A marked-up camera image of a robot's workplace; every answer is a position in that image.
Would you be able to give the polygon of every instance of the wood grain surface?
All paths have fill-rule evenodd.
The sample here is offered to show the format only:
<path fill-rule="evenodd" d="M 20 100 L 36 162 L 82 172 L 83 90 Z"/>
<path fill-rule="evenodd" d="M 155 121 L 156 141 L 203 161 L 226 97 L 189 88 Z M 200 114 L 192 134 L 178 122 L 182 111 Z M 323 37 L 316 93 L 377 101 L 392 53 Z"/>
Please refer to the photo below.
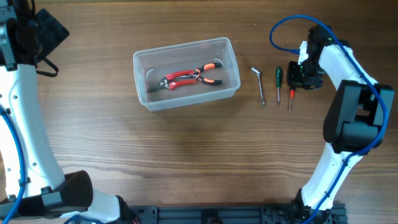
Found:
<path fill-rule="evenodd" d="M 276 105 L 275 68 L 285 70 L 297 60 L 268 40 L 271 27 L 286 16 L 308 14 L 331 25 L 370 76 L 398 90 L 397 1 L 134 1 L 40 8 L 70 31 L 49 57 L 59 76 L 39 77 L 55 157 L 65 173 L 86 170 L 96 189 L 130 205 L 289 202 L 309 180 L 325 146 L 323 120 L 335 89 L 325 77 L 320 90 L 298 90 L 288 113 L 284 82 Z M 297 48 L 312 25 L 286 22 L 275 41 Z M 216 37 L 231 40 L 238 60 L 242 84 L 232 98 L 154 113 L 139 103 L 134 52 Z M 265 108 L 252 66 L 264 73 Z M 336 196 L 346 204 L 350 223 L 398 223 L 397 146 L 396 97 L 383 144 L 356 165 Z M 0 169 L 5 197 L 2 164 Z"/>

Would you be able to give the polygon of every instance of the red screwdriver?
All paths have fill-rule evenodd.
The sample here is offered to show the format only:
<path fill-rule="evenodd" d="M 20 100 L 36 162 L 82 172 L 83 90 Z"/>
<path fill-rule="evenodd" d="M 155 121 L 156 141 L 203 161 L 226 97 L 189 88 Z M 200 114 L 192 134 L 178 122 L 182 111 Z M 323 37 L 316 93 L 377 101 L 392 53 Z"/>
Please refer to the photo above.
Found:
<path fill-rule="evenodd" d="M 289 112 L 292 111 L 292 106 L 293 106 L 293 99 L 294 99 L 294 94 L 296 92 L 296 87 L 290 87 L 290 98 L 289 98 L 289 107 L 287 108 L 287 110 Z"/>

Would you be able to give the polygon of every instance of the plastic bin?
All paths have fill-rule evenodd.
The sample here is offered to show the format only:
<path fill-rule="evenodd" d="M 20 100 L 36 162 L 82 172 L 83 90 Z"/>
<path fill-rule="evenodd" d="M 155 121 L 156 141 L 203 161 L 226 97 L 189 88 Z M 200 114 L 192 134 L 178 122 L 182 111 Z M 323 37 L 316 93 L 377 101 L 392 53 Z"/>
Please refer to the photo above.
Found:
<path fill-rule="evenodd" d="M 213 62 L 222 63 L 223 66 L 207 70 L 201 75 L 213 80 L 222 80 L 221 85 L 197 82 L 179 86 L 174 90 L 147 92 L 148 88 L 160 82 L 167 74 L 194 70 Z M 231 97 L 241 86 L 234 50 L 226 37 L 141 50 L 134 54 L 133 64 L 139 101 L 149 111 Z"/>

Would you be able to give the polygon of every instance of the pliers jaw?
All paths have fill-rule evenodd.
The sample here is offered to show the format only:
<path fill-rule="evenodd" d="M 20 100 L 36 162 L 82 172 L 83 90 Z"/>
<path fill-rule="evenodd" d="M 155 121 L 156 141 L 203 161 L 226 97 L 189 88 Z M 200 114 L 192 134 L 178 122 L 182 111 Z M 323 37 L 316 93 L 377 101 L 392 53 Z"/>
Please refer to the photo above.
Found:
<path fill-rule="evenodd" d="M 170 88 L 170 82 L 172 80 L 168 80 L 166 77 L 164 77 L 160 82 L 158 82 L 158 84 L 150 87 L 148 89 L 148 93 L 159 90 L 159 89 L 163 89 L 163 88 Z"/>

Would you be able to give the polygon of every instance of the screwdriver handle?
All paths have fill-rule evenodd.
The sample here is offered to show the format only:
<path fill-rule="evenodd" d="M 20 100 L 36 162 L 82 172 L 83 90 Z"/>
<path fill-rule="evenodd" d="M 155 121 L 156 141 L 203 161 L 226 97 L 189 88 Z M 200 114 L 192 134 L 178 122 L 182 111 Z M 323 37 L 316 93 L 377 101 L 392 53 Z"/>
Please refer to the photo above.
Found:
<path fill-rule="evenodd" d="M 277 67 L 275 75 L 276 75 L 276 87 L 280 88 L 282 84 L 282 68 Z"/>

